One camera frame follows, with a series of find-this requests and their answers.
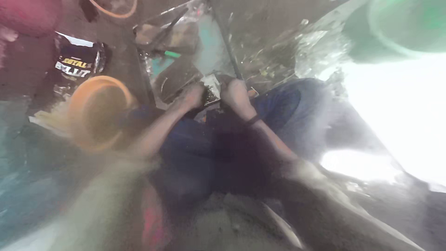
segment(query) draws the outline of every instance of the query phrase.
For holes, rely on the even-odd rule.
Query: person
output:
[[[157,153],[165,143],[177,138],[169,133],[188,111],[201,105],[202,92],[203,87],[190,86],[130,146],[125,157],[108,159],[64,215],[63,230],[51,250],[143,248],[141,194],[147,183],[145,177],[147,173],[163,168],[155,161]],[[275,116],[260,117],[259,108],[253,105],[256,101],[251,103],[249,100],[243,81],[234,79],[224,83],[221,98],[238,117],[244,127],[241,133],[247,135],[251,148],[256,149],[256,156],[267,167],[266,171],[259,169],[258,172],[268,176],[268,196],[283,205],[285,220],[279,220],[279,225],[291,225],[290,229],[294,229],[304,244],[291,241],[296,245],[290,246],[276,242],[273,236],[259,230],[262,224],[253,222],[253,218],[246,215],[244,209],[249,203],[238,203],[223,196],[226,207],[222,204],[211,206],[207,201],[197,206],[201,205],[201,209],[195,207],[195,211],[201,213],[194,214],[183,228],[172,232],[170,242],[163,247],[165,250],[422,250],[355,205],[318,166],[292,151],[267,124],[277,126],[275,130],[280,131],[287,121],[277,122]],[[289,109],[292,111],[299,106],[294,104]],[[214,214],[204,213],[206,210],[213,210]],[[230,222],[230,229],[224,219]]]

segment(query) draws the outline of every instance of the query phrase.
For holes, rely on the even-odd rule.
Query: green object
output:
[[[168,51],[168,50],[166,50],[164,52],[164,55],[172,57],[172,58],[176,58],[176,59],[181,57],[181,54],[178,54],[178,53],[175,53],[175,52],[172,52],[172,51]]]
[[[371,33],[407,56],[446,53],[446,0],[372,0]]]

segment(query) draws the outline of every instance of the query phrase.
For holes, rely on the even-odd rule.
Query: orange rim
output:
[[[122,15],[115,14],[115,13],[113,13],[113,12],[110,12],[110,11],[108,11],[108,10],[102,8],[102,7],[101,7],[98,3],[96,3],[94,0],[90,0],[90,2],[91,2],[96,8],[98,8],[101,12],[103,12],[103,13],[105,13],[105,14],[111,16],[111,17],[114,17],[114,18],[128,18],[128,17],[130,17],[131,15],[133,15],[133,14],[135,13],[135,11],[136,11],[136,6],[137,6],[137,3],[138,3],[138,0],[133,0],[133,6],[132,6],[132,9],[131,9],[129,12],[127,12],[126,14],[122,14]]]
[[[97,83],[98,80],[106,80],[105,83]],[[87,129],[88,122],[84,116],[88,100],[100,89],[108,86],[119,87],[126,99],[126,108],[132,109],[136,106],[136,100],[127,87],[119,80],[109,76],[97,76],[83,82],[71,97],[68,109],[68,119],[73,140],[79,147],[89,151],[103,151],[110,149],[122,137],[123,133],[118,132],[111,139],[103,143],[98,143],[92,139],[91,133]]]

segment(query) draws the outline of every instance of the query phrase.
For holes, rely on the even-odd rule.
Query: blue jeans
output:
[[[255,98],[252,104],[262,120],[292,150],[299,151],[296,141],[305,137],[295,132],[306,132],[294,130],[294,125],[302,125],[302,120],[312,123],[317,113],[311,107],[318,106],[323,92],[321,81],[300,79]],[[299,109],[301,101],[304,110]],[[164,166],[152,176],[161,197],[168,204],[184,205],[183,202],[205,198],[214,190],[244,193],[246,190],[239,189],[239,185],[264,187],[265,176],[255,175],[259,173],[256,167],[261,165],[259,156],[244,130],[243,123],[231,111],[208,112],[206,124],[188,118],[179,121],[160,150]],[[258,182],[250,184],[246,180]]]

